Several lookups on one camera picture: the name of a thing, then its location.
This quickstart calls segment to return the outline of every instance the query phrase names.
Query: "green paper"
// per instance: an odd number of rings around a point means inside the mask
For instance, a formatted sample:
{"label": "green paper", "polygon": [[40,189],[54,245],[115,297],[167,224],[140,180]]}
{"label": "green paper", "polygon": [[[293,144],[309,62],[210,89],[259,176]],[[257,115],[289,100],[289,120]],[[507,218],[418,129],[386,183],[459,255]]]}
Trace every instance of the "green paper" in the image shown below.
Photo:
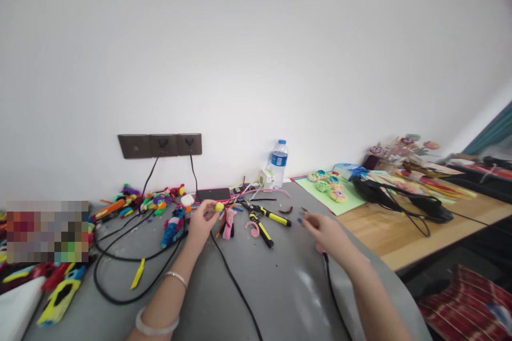
{"label": "green paper", "polygon": [[329,208],[336,216],[357,208],[366,202],[361,197],[359,197],[352,183],[343,179],[340,180],[340,184],[343,185],[343,193],[347,197],[344,202],[335,202],[329,196],[330,192],[321,193],[318,189],[316,189],[316,183],[311,182],[307,179],[307,177],[296,180],[295,182],[306,189],[309,193],[311,193],[318,201]]}

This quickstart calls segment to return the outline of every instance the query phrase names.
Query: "headphones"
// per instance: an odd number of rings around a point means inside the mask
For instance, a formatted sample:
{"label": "headphones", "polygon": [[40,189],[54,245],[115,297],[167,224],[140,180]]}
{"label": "headphones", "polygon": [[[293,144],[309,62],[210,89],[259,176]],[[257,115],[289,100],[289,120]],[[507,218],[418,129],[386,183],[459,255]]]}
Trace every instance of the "headphones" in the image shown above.
{"label": "headphones", "polygon": [[[433,221],[438,224],[444,224],[453,219],[453,214],[442,206],[441,201],[433,196],[409,193],[402,188],[381,184],[373,180],[362,180],[360,175],[354,175],[352,177],[352,184],[354,185],[357,194],[360,195],[361,198],[365,201],[379,204],[381,207],[388,210],[394,210],[396,212],[402,212],[406,214],[407,217],[409,217],[413,224],[418,228],[418,230],[426,237],[430,237],[430,230],[424,220]],[[412,204],[423,210],[426,215],[420,215],[408,211],[396,202],[391,193],[386,193],[384,190],[393,190],[403,196],[406,196],[409,198]],[[423,232],[416,225],[416,223],[411,219],[411,216],[417,217],[423,222],[427,228],[427,233]]]}

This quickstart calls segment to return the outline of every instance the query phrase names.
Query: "white bracelet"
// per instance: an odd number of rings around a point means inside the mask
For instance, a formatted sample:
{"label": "white bracelet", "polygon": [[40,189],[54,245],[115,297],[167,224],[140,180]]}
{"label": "white bracelet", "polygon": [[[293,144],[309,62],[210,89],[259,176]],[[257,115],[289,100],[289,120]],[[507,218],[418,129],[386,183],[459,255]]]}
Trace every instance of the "white bracelet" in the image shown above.
{"label": "white bracelet", "polygon": [[144,312],[144,309],[146,309],[146,307],[143,307],[141,310],[139,310],[139,313],[137,313],[137,318],[135,319],[135,327],[138,329],[139,332],[148,337],[165,336],[166,334],[173,332],[178,326],[178,323],[180,322],[180,317],[178,316],[176,322],[173,325],[169,326],[168,328],[157,329],[149,327],[142,322],[141,317],[142,313]]}
{"label": "white bracelet", "polygon": [[183,285],[185,285],[185,290],[187,290],[188,285],[187,285],[187,283],[185,282],[185,279],[182,276],[180,276],[179,274],[177,274],[175,272],[167,272],[165,275],[171,275],[173,277],[176,277],[178,280],[180,280],[183,283]]}

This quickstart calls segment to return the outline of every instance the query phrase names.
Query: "hand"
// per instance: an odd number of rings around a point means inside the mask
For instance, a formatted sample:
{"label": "hand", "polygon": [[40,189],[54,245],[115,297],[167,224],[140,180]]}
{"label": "hand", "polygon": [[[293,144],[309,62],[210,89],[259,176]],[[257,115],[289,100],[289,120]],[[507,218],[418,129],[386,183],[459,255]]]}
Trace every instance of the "hand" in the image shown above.
{"label": "hand", "polygon": [[345,231],[333,219],[318,213],[307,212],[299,221],[342,267],[353,254],[359,253]]}
{"label": "hand", "polygon": [[187,244],[192,245],[198,252],[203,250],[210,231],[219,219],[219,212],[215,212],[217,201],[204,200],[190,218]]}

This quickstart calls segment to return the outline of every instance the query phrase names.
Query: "wire cutters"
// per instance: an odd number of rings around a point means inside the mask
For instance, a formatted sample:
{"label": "wire cutters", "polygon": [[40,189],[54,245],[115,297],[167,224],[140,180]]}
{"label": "wire cutters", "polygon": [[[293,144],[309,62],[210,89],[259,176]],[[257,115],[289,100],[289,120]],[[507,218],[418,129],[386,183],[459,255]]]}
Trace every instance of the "wire cutters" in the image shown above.
{"label": "wire cutters", "polygon": [[275,213],[272,213],[271,211],[266,210],[265,208],[259,205],[251,204],[246,197],[244,197],[243,201],[239,200],[238,202],[242,204],[242,206],[249,212],[249,219],[260,228],[260,234],[270,249],[274,247],[274,242],[272,241],[272,238],[270,238],[268,232],[265,230],[263,224],[261,224],[259,217],[261,215],[267,216],[268,218],[271,218],[272,220],[277,221],[280,224],[283,224],[288,227],[292,226],[292,222],[287,218],[276,215]]}

